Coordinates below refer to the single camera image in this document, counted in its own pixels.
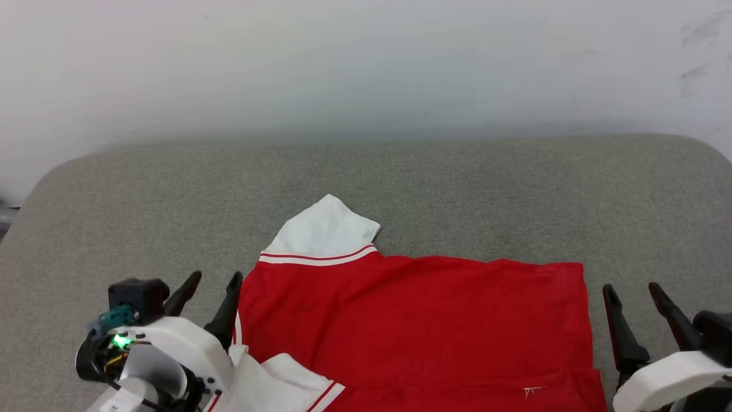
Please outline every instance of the wire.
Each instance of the wire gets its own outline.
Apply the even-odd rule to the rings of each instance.
[[[123,358],[126,358],[126,357],[127,357],[127,354],[126,353],[123,353],[120,356],[117,356],[116,358],[114,358],[114,359],[110,360],[109,362],[107,362],[107,364],[104,365],[104,375],[105,376],[107,375],[107,368],[109,368],[110,365],[115,364],[118,361],[121,361]]]

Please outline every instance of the white sleeve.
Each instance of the white sleeve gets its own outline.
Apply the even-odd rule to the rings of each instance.
[[[243,353],[231,389],[217,395],[206,412],[322,412],[344,387],[277,355],[259,364]]]
[[[288,220],[262,254],[339,257],[370,245],[380,228],[328,194]]]

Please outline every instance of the white stripe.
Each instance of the white stripe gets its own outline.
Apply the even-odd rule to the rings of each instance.
[[[341,385],[340,383],[336,383],[333,385],[333,387],[328,391],[327,394],[318,402],[313,409],[310,409],[310,412],[323,412],[325,411],[325,408],[328,408],[328,405],[333,403],[335,398],[340,395],[341,392],[343,392],[343,389],[346,387]]]
[[[263,250],[261,253],[266,254],[266,255],[274,255],[274,256],[270,256],[270,257],[302,257],[305,259],[323,260],[323,259],[340,259],[341,257],[348,257],[358,251],[361,251],[363,249],[370,248],[370,247],[376,247],[376,246],[374,246],[373,243],[365,243],[348,253],[331,254],[331,255],[283,253],[283,252],[275,252],[275,251],[268,251],[268,250]]]
[[[236,310],[236,320],[234,321],[234,333],[236,333],[236,344],[243,345],[242,342],[242,319],[239,318],[239,310]]]
[[[211,399],[209,400],[209,403],[206,404],[206,407],[203,410],[206,411],[206,412],[210,412],[211,411],[211,405],[213,405],[214,401],[219,396],[220,395],[214,395],[214,396],[212,396]]]
[[[366,249],[360,251],[359,253],[357,253],[353,256],[342,257],[340,259],[312,260],[312,259],[302,259],[301,257],[260,256],[259,261],[267,262],[267,263],[295,263],[297,265],[307,265],[307,266],[332,266],[332,265],[340,265],[341,263],[353,262],[354,260],[361,259],[362,257],[366,256],[367,254],[373,253],[375,251],[376,251],[375,246],[369,246]]]

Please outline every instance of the gray fabric surface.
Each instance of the gray fabric surface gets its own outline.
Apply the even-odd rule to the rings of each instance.
[[[231,274],[251,269],[288,218],[328,193],[381,223],[383,254],[582,262],[610,399],[602,285],[615,286],[655,358],[675,344],[649,281],[689,315],[729,311],[731,183],[718,152],[659,135],[164,148],[71,161],[41,180],[0,243],[0,409],[86,410],[104,388],[81,382],[73,359],[110,283],[160,277],[175,287],[200,269],[184,316],[202,324]]]

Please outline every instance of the red garment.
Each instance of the red garment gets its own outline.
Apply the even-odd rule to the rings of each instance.
[[[329,216],[333,199],[311,209]],[[322,214],[299,218],[278,237]],[[354,237],[370,242],[366,226]],[[314,256],[318,242],[301,242],[309,256],[263,252],[237,328],[257,361],[288,353],[345,385],[327,412],[605,410],[581,264],[383,257],[368,243]]]

